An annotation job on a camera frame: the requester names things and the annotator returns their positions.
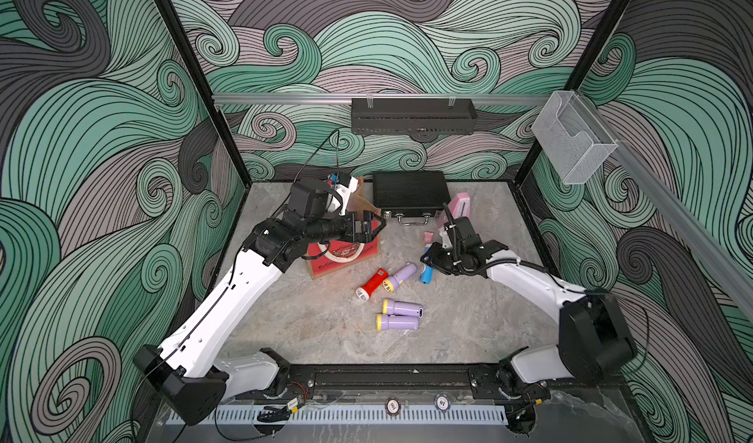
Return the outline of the blue flashlight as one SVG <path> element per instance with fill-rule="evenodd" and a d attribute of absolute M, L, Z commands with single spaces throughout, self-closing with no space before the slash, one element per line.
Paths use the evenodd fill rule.
<path fill-rule="evenodd" d="M 430 284 L 433 279 L 433 268 L 423 264 L 423 270 L 420 275 L 420 282 L 422 284 Z"/>

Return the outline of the purple flashlight row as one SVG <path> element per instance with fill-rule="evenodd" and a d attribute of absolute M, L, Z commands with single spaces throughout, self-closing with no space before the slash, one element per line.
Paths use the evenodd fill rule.
<path fill-rule="evenodd" d="M 388 316 L 422 318 L 424 316 L 424 308 L 417 303 L 386 299 L 384 300 L 384 303 L 382 303 L 382 314 Z"/>
<path fill-rule="evenodd" d="M 420 321 L 417 317 L 391 316 L 384 314 L 378 314 L 376 317 L 376 328 L 379 331 L 417 330 L 420 326 Z"/>

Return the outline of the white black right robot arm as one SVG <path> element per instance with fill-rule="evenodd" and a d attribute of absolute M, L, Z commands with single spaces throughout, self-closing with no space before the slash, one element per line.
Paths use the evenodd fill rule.
<path fill-rule="evenodd" d="M 500 283 L 537 306 L 558 327 L 555 343 L 524 347 L 503 358 L 498 378 L 507 392 L 549 380 L 602 382 L 638 355 L 635 339 L 614 294 L 557 278 L 548 268 L 525 261 L 505 244 L 483 241 L 466 217 L 443 207 L 449 245 L 436 242 L 422 257 L 447 276 L 481 276 Z"/>

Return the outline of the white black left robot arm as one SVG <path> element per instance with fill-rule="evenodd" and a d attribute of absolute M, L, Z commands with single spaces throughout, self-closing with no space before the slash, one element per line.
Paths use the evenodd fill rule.
<path fill-rule="evenodd" d="M 286 202 L 253 227 L 231 270 L 198 309 L 159 345 L 137 351 L 135 366 L 186 425 L 198 425 L 241 394 L 284 394 L 290 364 L 274 350 L 231 360 L 219 353 L 254 303 L 294 262 L 307 258 L 311 245 L 377 239 L 386 220 L 348 208 L 358 187 L 358 178 L 346 174 L 294 182 Z"/>

